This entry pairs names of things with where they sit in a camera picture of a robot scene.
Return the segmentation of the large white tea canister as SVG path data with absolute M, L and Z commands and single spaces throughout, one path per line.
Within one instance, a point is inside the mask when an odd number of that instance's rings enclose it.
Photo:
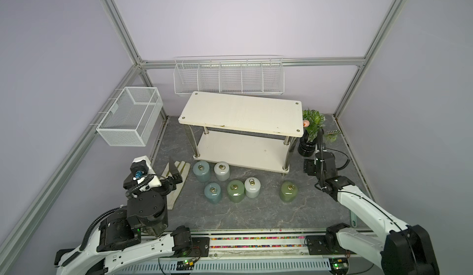
M 259 196 L 261 191 L 261 182 L 255 178 L 250 177 L 245 180 L 245 194 L 248 198 L 256 198 Z

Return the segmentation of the small green tea canister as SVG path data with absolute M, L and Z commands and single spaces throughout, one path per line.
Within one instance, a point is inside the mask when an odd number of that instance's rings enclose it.
M 298 186 L 292 181 L 284 181 L 279 191 L 280 199 L 285 203 L 293 202 L 297 197 L 298 192 Z

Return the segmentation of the potted green plant black vase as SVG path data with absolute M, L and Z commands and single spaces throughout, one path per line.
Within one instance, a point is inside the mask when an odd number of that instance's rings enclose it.
M 305 158 L 311 157 L 317 147 L 317 135 L 319 131 L 325 140 L 334 142 L 340 130 L 332 130 L 325 132 L 326 117 L 317 110 L 303 110 L 303 127 L 304 135 L 299 139 L 298 153 Z

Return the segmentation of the small blue tea canister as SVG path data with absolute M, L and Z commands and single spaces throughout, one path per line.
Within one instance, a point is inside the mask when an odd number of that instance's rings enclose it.
M 204 189 L 204 196 L 212 204 L 218 204 L 222 199 L 222 189 L 218 183 L 209 183 Z

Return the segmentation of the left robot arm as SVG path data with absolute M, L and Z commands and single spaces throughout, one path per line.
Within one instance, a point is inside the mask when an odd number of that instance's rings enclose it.
M 150 159 L 135 158 L 123 182 L 127 204 L 108 210 L 86 230 L 81 245 L 56 253 L 58 275 L 111 275 L 151 258 L 184 257 L 192 253 L 190 229 L 179 226 L 170 234 L 168 203 L 174 202 L 190 164 L 169 160 L 167 171 L 156 174 Z

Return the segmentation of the white mesh basket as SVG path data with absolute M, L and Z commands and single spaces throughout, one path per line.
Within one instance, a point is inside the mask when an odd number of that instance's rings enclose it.
M 96 131 L 109 146 L 146 146 L 162 107 L 156 87 L 125 87 Z

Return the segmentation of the small blue-grey canister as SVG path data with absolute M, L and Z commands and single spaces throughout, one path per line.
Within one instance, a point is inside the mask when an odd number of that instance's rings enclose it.
M 201 183 L 206 183 L 211 178 L 210 165 L 206 161 L 198 161 L 193 166 L 193 174 Z

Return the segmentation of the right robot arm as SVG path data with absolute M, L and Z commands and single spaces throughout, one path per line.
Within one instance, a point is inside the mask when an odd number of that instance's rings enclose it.
M 304 161 L 306 174 L 315 176 L 315 188 L 356 214 L 376 234 L 366 236 L 340 223 L 327 228 L 326 245 L 339 245 L 370 261 L 386 275 L 438 275 L 429 233 L 394 217 L 365 195 L 353 181 L 338 174 L 335 156 L 325 148 L 323 130 L 315 137 L 315 158 Z

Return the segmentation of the large green tea canister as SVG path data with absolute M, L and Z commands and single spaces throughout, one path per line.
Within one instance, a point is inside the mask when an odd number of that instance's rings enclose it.
M 227 185 L 229 199 L 234 203 L 239 203 L 245 198 L 245 185 L 240 180 L 232 180 Z

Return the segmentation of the white two-tier shelf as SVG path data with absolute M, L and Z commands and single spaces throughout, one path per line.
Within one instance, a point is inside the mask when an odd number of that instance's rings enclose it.
M 287 174 L 304 134 L 300 101 L 194 92 L 179 117 L 196 160 Z

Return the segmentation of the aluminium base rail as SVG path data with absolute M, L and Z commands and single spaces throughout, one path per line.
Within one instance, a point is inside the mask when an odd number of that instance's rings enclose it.
M 287 273 L 290 271 L 327 271 L 333 275 L 349 273 L 348 254 L 366 255 L 386 275 L 417 275 L 419 259 L 412 259 L 411 249 L 403 236 L 399 242 L 388 237 L 385 245 L 370 236 L 364 237 L 351 228 L 340 232 L 346 243 L 329 249 L 320 235 L 194 237 L 195 248 L 183 257 L 159 252 L 151 259 L 125 262 L 125 254 L 103 263 L 101 275 L 210 275 L 235 273 Z

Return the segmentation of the small white tea canister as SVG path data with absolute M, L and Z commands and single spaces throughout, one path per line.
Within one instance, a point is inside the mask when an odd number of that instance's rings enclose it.
M 227 162 L 220 161 L 215 164 L 214 173 L 219 181 L 227 181 L 230 178 L 230 165 Z

